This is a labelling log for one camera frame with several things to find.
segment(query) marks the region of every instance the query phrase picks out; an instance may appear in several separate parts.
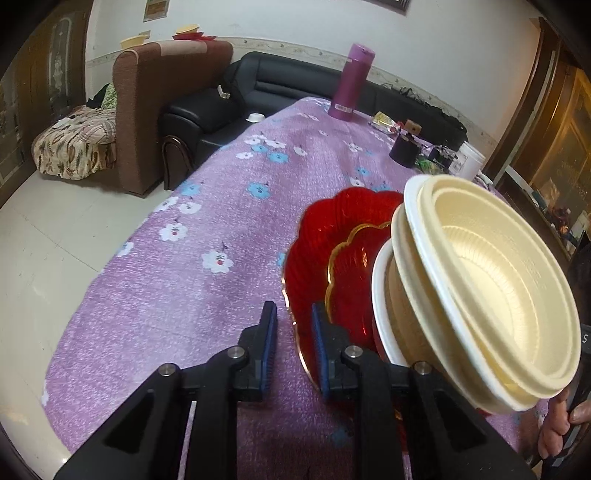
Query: metal screw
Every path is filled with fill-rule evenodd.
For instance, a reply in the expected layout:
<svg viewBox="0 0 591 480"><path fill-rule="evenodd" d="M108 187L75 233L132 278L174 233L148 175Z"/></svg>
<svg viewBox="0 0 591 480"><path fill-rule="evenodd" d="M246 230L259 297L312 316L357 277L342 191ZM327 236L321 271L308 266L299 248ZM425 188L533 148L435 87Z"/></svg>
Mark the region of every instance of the metal screw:
<svg viewBox="0 0 591 480"><path fill-rule="evenodd" d="M162 364L158 367L158 373L163 377L170 377L177 370L175 364Z"/></svg>
<svg viewBox="0 0 591 480"><path fill-rule="evenodd" d="M419 375L428 375L431 373L431 370L433 370L429 363L422 360L414 364L414 369Z"/></svg>
<svg viewBox="0 0 591 480"><path fill-rule="evenodd" d="M236 358L240 358L240 357L244 356L245 353L246 352L245 352L244 348L242 348L241 346L238 346L238 345L231 346L228 349L228 357L233 358L234 360Z"/></svg>
<svg viewBox="0 0 591 480"><path fill-rule="evenodd" d="M357 358L357 357L361 356L362 353L363 353L363 349L357 345L349 345L345 349L345 355L348 356L349 358Z"/></svg>

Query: gold rim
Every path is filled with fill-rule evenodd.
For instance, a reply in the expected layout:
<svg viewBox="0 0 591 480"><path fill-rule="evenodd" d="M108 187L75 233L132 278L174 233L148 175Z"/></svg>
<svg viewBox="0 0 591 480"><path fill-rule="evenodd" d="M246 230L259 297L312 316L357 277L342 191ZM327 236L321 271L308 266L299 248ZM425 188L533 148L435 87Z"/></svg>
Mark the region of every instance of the gold rim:
<svg viewBox="0 0 591 480"><path fill-rule="evenodd" d="M285 262L283 263L283 272L281 274L281 285L282 285L281 292L283 293L283 300L285 301L285 308L287 308L287 311L289 312L290 317L291 317L291 325L294 328L295 342L296 342L295 343L295 349L297 351L298 357L300 358L301 366L304 368L304 372L306 372L306 375L307 375L308 379L310 380L310 382L312 383L312 385L314 385L314 388L317 391L320 391L320 387L318 386L318 384L316 383L316 381L314 380L314 378L312 378L312 374L310 373L310 369L308 368L308 365L306 365L306 360L304 360L304 354L301 352L301 348L300 348L300 334L297 331L297 320L296 320L296 316L291 311L291 308L290 308L290 299L287 296L287 287L285 285L285 265L287 263L287 256L289 255L289 252L290 251L288 250L287 253L285 254Z"/></svg>
<svg viewBox="0 0 591 480"><path fill-rule="evenodd" d="M330 314L330 295L332 294L332 290L335 286L335 260L336 260L337 255L339 255L340 251L344 247L349 246L353 242L355 235L357 235L361 230L364 230L366 228L375 228L377 230L383 230L384 228L387 228L389 226L390 226L389 221L384 222L379 226L374 225L373 223L362 223L362 224L356 226L355 228L353 228L353 230L351 230L351 233L347 237L347 240L339 243L336 247L333 248L333 251L330 253L329 266L327 269L329 286L327 287L326 293L324 294L324 305L326 306L326 314L329 318L330 323L334 323L332 320L332 316Z"/></svg>

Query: brown armchair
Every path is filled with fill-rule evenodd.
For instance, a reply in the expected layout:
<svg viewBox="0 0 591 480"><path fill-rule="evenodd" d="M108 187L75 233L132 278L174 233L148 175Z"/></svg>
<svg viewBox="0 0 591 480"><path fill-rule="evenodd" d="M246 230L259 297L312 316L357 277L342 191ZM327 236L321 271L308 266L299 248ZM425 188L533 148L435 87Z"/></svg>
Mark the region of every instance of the brown armchair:
<svg viewBox="0 0 591 480"><path fill-rule="evenodd" d="M224 41L165 40L123 51L113 65L117 91L115 183L144 195L163 178L158 114L173 99L215 87L232 58Z"/></svg>

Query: black leather sofa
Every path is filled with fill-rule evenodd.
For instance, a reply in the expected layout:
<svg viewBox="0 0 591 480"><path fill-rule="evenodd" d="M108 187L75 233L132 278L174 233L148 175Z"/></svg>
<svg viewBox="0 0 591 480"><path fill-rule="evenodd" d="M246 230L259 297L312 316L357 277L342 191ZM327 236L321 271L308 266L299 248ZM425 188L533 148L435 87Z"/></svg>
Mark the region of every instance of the black leather sofa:
<svg viewBox="0 0 591 480"><path fill-rule="evenodd" d="M338 70L267 53L244 55L220 80L229 99L221 98L217 89L207 89L178 98L162 110L164 187L176 188L219 147L244 132L250 113L270 116L307 96L331 99L340 75ZM421 138L453 150L467 140L458 119L375 83L365 83L357 110L368 115L381 111L396 121L410 119L421 125Z"/></svg>

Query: stacked bowls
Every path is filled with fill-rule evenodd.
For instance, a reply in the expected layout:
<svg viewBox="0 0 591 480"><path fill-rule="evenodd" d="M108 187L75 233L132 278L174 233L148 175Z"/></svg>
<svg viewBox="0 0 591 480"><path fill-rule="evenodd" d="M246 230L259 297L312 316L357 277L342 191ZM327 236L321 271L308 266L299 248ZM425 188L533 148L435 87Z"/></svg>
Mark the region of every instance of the stacked bowls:
<svg viewBox="0 0 591 480"><path fill-rule="evenodd" d="M558 263L501 199L452 176L408 181L372 276L382 356L426 360L490 413L533 407L574 377L580 327Z"/></svg>

